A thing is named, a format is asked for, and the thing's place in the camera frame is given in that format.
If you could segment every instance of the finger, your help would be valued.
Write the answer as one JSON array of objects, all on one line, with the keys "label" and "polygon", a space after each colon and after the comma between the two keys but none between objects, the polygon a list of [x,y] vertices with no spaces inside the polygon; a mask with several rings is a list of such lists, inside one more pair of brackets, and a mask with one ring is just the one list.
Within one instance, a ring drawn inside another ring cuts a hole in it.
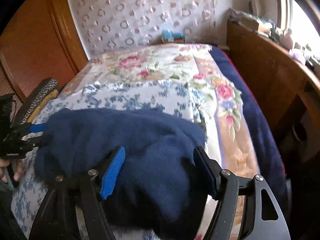
[{"label": "finger", "polygon": [[22,160],[17,160],[17,170],[13,176],[13,179],[17,181],[20,178],[22,172],[23,172]]},{"label": "finger", "polygon": [[0,179],[3,182],[7,183],[7,178],[5,177],[5,174],[4,174],[4,172],[3,172],[3,170],[1,168],[0,168]]},{"label": "finger", "polygon": [[7,167],[10,164],[10,160],[0,159],[0,167]]}]

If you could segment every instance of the blue fabric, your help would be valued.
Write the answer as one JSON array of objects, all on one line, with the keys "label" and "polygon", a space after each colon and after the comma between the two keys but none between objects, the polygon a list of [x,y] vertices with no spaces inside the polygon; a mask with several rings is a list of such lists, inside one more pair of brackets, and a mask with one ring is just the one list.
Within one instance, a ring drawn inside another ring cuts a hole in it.
[{"label": "blue fabric", "polygon": [[261,175],[266,179],[282,210],[285,211],[287,191],[284,168],[267,120],[251,91],[223,51],[213,46],[210,54],[221,72],[242,92],[243,115],[248,125]]},{"label": "blue fabric", "polygon": [[123,146],[126,160],[104,202],[109,223],[194,239],[207,198],[192,157],[204,147],[199,125],[159,110],[63,109],[43,137],[49,144],[38,150],[35,173],[45,181],[86,172]]}]

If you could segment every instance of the blue fleece cloth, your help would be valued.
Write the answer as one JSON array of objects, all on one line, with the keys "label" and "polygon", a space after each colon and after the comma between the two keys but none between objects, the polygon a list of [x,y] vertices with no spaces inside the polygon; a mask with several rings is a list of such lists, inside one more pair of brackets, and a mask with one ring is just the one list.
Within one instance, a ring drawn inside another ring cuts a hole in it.
[{"label": "blue fleece cloth", "polygon": [[49,144],[38,150],[35,173],[45,181],[86,172],[123,146],[124,165],[104,202],[109,223],[194,239],[207,198],[192,157],[204,147],[198,124],[158,110],[63,109],[43,137]]}]

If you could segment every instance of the floral bedspread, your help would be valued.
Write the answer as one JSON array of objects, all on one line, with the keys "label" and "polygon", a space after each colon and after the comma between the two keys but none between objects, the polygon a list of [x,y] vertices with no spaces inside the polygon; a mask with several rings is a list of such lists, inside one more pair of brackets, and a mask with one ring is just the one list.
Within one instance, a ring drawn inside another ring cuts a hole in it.
[{"label": "floral bedspread", "polygon": [[[252,178],[259,173],[259,168],[242,114],[241,91],[221,74],[209,54],[210,49],[211,46],[204,44],[171,43],[106,53],[89,61],[67,84],[58,99],[81,93],[87,84],[94,82],[139,83],[169,79],[174,84],[201,94],[203,101],[199,109],[207,136],[206,153],[209,157],[238,176]],[[244,198],[239,197],[230,239],[237,239],[243,204]],[[208,199],[197,240],[204,236],[215,206],[216,202]],[[154,236],[150,234],[148,239],[153,239]],[[131,237],[123,231],[119,234],[121,239]]]},{"label": "floral bedspread", "polygon": [[[49,101],[46,107],[35,119],[35,124],[45,123],[48,118],[63,108],[73,110],[83,108],[109,108],[116,110],[154,109],[199,123],[206,133],[206,116],[203,115],[202,104],[205,99],[202,93],[190,87],[183,87],[171,80],[142,81],[136,83],[88,84],[83,90],[67,97],[59,97]],[[211,151],[211,158],[219,158],[219,148]],[[13,194],[12,213],[18,225],[29,236],[33,220],[39,206],[47,192],[46,185],[37,180],[34,173],[34,160],[37,149],[29,152],[23,160],[26,174],[20,181],[20,186]],[[77,219],[82,240],[87,240],[84,218],[77,208]],[[154,236],[152,231],[125,230],[114,228],[116,239],[127,236],[131,240],[141,240],[144,237]]]}]

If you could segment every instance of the black metal clamp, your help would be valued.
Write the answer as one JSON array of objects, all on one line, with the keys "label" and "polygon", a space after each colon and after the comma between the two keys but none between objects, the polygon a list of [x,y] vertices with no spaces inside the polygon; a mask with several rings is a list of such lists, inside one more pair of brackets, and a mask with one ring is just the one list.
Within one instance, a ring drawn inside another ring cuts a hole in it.
[{"label": "black metal clamp", "polygon": [[267,182],[261,175],[253,179],[238,177],[223,170],[209,159],[202,147],[193,152],[202,177],[209,182],[208,192],[218,204],[204,240],[228,240],[230,237],[238,196],[245,196],[244,211],[238,240],[290,240],[290,234]]},{"label": "black metal clamp", "polygon": [[[31,132],[42,131],[44,124],[22,123],[11,126],[10,115],[12,113],[12,102],[14,101],[13,96],[14,94],[0,96],[0,158],[5,160],[24,159],[27,152],[43,143],[41,137],[33,137],[27,140],[22,140],[22,138]],[[8,167],[2,169],[7,182],[0,180],[0,191],[17,188],[19,182],[13,179],[12,164],[10,163]]]},{"label": "black metal clamp", "polygon": [[[229,239],[240,195],[245,196],[245,204],[238,240],[290,240],[284,216],[262,176],[237,177],[209,159],[202,147],[195,148],[193,156],[202,179],[207,181],[209,194],[218,200],[204,240]],[[111,158],[76,178],[57,176],[41,203],[29,240],[80,240],[75,210],[77,197],[81,198],[90,240],[115,240],[99,195],[101,178]]]}]

